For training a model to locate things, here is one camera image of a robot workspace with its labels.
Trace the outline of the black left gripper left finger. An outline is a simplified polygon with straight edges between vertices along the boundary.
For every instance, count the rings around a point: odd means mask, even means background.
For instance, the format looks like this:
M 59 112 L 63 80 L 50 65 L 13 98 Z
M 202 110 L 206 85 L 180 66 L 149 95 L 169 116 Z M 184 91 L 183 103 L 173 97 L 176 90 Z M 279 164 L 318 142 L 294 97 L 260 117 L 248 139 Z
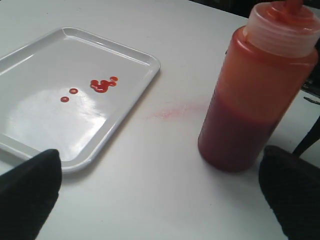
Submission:
M 34 240 L 62 184 L 59 151 L 45 150 L 0 176 L 0 238 Z

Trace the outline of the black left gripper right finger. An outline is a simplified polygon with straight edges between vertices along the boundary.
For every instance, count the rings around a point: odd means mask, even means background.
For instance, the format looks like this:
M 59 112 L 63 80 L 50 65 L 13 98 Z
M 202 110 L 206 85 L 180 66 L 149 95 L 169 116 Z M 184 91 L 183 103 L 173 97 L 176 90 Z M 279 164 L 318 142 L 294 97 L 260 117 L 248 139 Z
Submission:
M 260 189 L 290 240 L 320 238 L 320 169 L 268 145 L 259 165 Z

